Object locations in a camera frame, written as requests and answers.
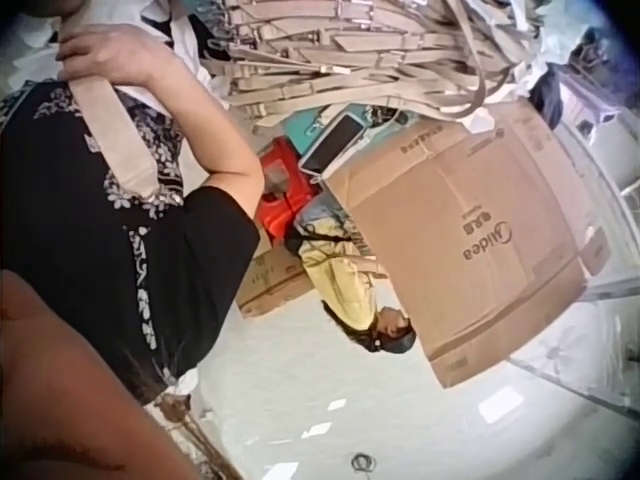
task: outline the laptop screen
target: laptop screen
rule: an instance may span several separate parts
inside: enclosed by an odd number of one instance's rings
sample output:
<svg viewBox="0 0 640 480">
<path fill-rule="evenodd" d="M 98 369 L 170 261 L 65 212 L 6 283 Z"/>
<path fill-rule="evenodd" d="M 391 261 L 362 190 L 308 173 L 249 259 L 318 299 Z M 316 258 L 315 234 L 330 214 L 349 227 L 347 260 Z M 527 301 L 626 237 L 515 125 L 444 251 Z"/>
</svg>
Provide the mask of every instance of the laptop screen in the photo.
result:
<svg viewBox="0 0 640 480">
<path fill-rule="evenodd" d="M 343 116 L 331 131 L 312 147 L 313 150 L 302 161 L 300 168 L 321 175 L 364 129 L 365 126 L 351 115 Z"/>
</svg>

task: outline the red object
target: red object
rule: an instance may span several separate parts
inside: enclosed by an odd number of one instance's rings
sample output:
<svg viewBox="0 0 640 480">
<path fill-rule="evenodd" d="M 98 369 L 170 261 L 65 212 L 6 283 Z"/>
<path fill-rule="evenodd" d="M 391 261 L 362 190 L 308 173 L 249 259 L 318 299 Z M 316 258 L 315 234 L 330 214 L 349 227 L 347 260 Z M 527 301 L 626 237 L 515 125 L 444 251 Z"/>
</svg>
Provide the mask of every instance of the red object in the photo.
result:
<svg viewBox="0 0 640 480">
<path fill-rule="evenodd" d="M 266 187 L 257 216 L 264 228 L 278 240 L 287 226 L 314 196 L 307 177 L 298 169 L 298 152 L 286 137 L 273 140 L 260 163 Z"/>
</svg>

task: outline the yellow shirt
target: yellow shirt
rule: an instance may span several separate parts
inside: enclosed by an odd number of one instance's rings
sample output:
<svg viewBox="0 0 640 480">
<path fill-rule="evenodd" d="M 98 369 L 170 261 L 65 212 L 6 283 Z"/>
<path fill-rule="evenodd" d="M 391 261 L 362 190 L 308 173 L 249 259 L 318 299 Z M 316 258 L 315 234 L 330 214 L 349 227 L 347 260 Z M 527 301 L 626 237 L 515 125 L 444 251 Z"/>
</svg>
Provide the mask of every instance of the yellow shirt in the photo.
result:
<svg viewBox="0 0 640 480">
<path fill-rule="evenodd" d="M 322 218 L 310 224 L 321 235 L 344 237 L 345 232 L 334 218 Z M 331 310 L 351 328 L 366 330 L 373 321 L 375 296 L 370 274 L 358 272 L 345 255 L 360 255 L 349 241 L 305 241 L 300 257 L 311 282 Z"/>
</svg>

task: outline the midea logo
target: midea logo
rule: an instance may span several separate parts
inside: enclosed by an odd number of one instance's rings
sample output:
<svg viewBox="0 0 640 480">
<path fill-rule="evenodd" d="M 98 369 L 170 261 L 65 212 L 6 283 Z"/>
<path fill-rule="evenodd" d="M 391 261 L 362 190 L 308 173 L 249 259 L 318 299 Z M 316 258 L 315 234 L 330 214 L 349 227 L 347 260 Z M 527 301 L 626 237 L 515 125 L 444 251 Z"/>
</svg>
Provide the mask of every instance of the midea logo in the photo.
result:
<svg viewBox="0 0 640 480">
<path fill-rule="evenodd" d="M 493 231 L 488 235 L 482 237 L 478 243 L 474 243 L 470 248 L 462 252 L 464 258 L 472 260 L 474 256 L 482 255 L 488 249 L 506 245 L 513 238 L 513 232 L 511 231 L 511 225 L 508 222 L 498 222 L 493 227 Z"/>
</svg>

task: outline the person in yellow shirt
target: person in yellow shirt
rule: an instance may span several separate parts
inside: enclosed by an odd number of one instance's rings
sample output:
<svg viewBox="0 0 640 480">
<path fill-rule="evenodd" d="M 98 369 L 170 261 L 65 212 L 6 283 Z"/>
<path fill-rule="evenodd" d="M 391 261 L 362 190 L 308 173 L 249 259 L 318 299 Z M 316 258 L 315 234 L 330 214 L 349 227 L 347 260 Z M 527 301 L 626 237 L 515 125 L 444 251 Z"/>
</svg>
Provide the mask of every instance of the person in yellow shirt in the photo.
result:
<svg viewBox="0 0 640 480">
<path fill-rule="evenodd" d="M 324 311 L 349 339 L 369 352 L 405 353 L 415 330 L 400 310 L 377 309 L 373 278 L 386 272 L 357 237 L 346 212 L 324 192 L 298 214 L 287 245 L 302 259 Z"/>
</svg>

